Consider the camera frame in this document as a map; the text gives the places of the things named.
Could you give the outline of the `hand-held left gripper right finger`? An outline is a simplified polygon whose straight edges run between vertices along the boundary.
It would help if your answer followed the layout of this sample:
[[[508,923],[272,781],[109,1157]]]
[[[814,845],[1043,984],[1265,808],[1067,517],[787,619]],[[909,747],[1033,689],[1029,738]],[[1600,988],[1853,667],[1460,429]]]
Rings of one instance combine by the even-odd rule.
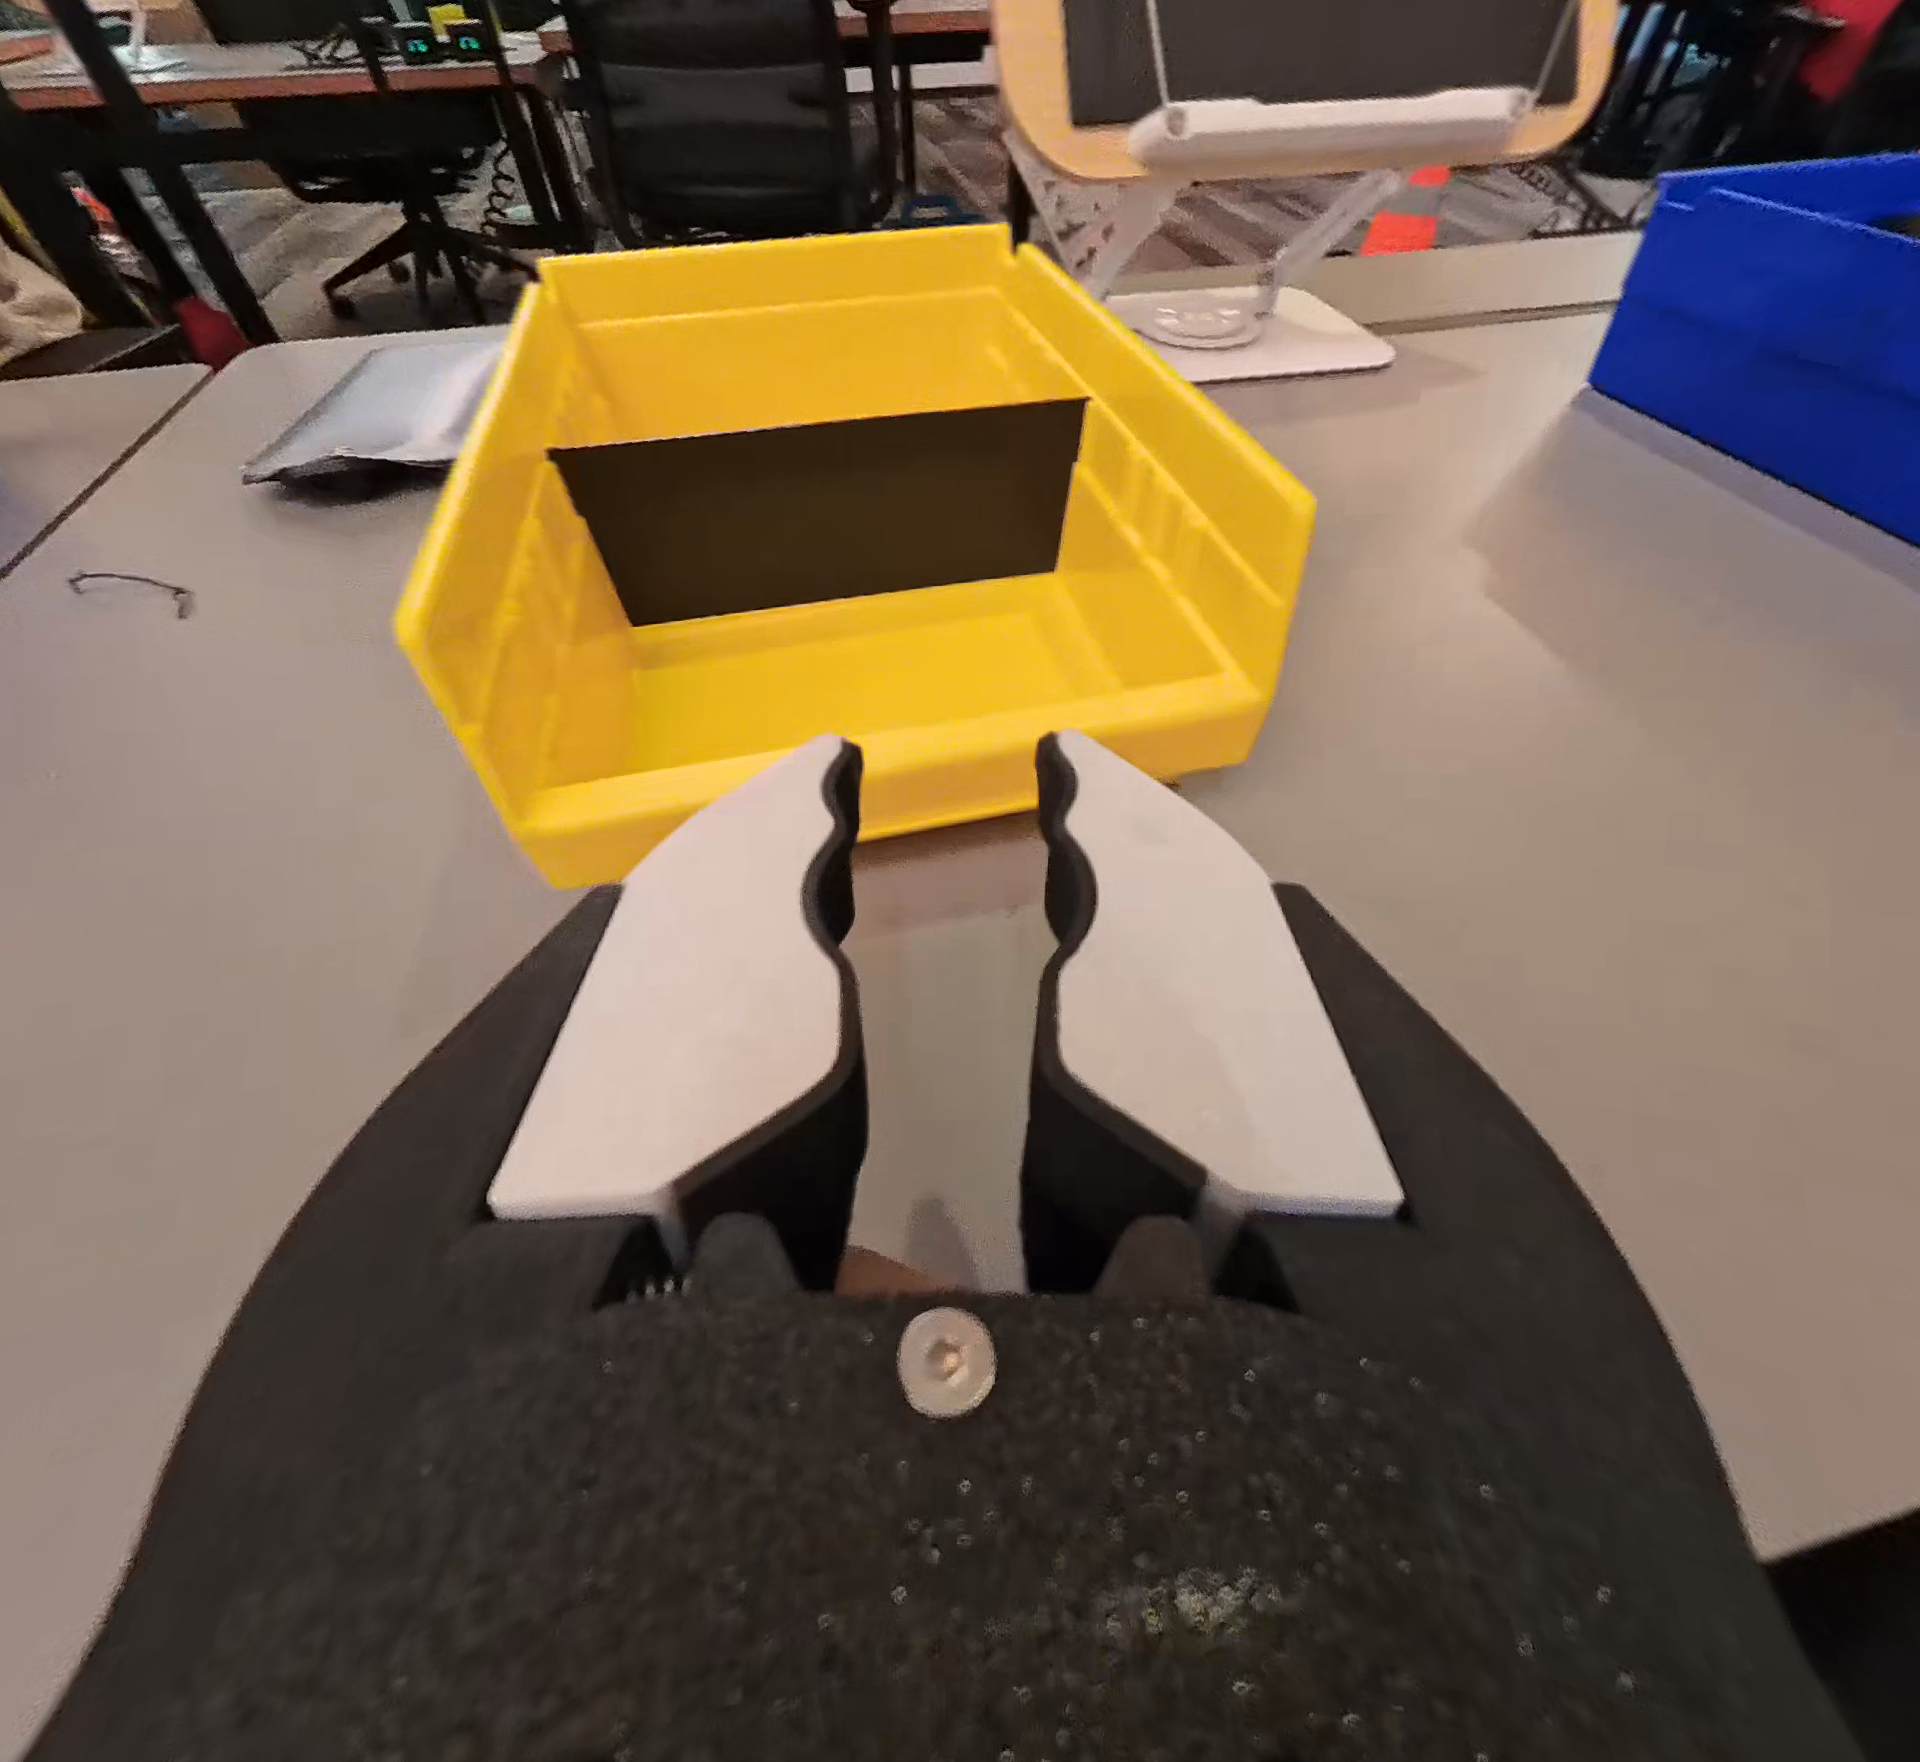
[[[1211,1278],[1265,1220],[1394,1222],[1376,1115],[1272,882],[1211,814],[1094,738],[1037,745],[1045,916],[1023,1135],[1023,1271],[1091,1293],[1140,1222]]]

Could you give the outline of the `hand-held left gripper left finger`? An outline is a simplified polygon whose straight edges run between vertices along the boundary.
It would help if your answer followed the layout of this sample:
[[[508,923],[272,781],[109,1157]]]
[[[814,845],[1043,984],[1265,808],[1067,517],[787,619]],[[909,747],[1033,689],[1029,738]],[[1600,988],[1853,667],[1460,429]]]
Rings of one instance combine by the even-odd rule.
[[[687,1271],[746,1217],[829,1293],[867,1150],[852,934],[861,754],[817,737],[620,883],[488,1189],[498,1222],[649,1222]]]

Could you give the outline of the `yellow plastic bin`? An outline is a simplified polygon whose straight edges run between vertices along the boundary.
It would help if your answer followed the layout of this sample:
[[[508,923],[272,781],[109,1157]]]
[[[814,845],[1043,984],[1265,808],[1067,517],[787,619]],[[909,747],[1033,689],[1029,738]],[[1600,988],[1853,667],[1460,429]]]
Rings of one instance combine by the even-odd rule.
[[[1045,574],[633,628],[553,448],[1084,400]],[[522,295],[396,611],[503,827],[624,877],[817,737],[859,830],[1033,808],[1037,743],[1236,766],[1280,680],[1315,500],[1002,227],[554,257]]]

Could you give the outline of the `blue plastic bin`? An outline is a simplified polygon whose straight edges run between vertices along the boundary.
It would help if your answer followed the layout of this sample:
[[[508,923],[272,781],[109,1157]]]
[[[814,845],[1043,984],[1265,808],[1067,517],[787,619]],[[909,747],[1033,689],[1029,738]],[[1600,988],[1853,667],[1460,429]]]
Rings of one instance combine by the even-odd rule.
[[[1602,398],[1919,543],[1919,158],[1671,172]]]

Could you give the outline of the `wide black bin divider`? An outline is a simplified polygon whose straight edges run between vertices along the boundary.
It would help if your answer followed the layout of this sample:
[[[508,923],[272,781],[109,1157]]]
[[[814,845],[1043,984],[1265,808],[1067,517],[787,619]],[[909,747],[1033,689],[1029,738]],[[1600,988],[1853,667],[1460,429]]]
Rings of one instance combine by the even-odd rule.
[[[633,628],[1048,573],[1088,403],[553,448]]]

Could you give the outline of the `grey plastic pouch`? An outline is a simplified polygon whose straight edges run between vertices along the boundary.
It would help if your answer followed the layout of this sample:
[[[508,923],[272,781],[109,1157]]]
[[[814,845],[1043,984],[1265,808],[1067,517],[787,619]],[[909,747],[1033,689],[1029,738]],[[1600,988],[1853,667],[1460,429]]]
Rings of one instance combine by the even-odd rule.
[[[245,487],[445,476],[493,385],[506,330],[403,335],[353,369],[243,467]]]

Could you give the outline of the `orange traffic cone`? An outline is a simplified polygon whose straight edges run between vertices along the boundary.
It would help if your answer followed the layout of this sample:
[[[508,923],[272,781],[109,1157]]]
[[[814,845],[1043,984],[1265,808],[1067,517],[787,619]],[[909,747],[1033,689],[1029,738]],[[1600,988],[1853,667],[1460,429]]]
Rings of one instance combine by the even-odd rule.
[[[1355,254],[1380,259],[1437,250],[1450,183],[1450,166],[1410,169],[1367,221]]]

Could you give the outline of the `black tripod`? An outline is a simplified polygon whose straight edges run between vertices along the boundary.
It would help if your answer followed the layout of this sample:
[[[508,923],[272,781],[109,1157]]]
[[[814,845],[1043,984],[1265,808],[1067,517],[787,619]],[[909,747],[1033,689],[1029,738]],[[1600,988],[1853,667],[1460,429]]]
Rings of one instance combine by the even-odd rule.
[[[81,69],[109,119],[108,160],[116,167],[137,167],[151,181],[162,205],[173,215],[182,239],[198,257],[228,316],[248,343],[261,348],[279,341],[279,333],[243,274],[237,257],[183,173],[173,143],[153,110],[142,102],[134,79],[100,28],[85,0],[41,0],[79,56]]]

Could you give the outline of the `red chair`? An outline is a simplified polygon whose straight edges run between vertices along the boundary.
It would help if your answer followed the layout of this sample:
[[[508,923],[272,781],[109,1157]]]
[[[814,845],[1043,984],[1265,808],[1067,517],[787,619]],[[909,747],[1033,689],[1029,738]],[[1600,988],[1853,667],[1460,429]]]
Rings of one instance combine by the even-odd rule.
[[[1800,0],[1805,46],[1790,69],[1790,108],[1811,119],[1841,108],[1867,56],[1911,0]]]

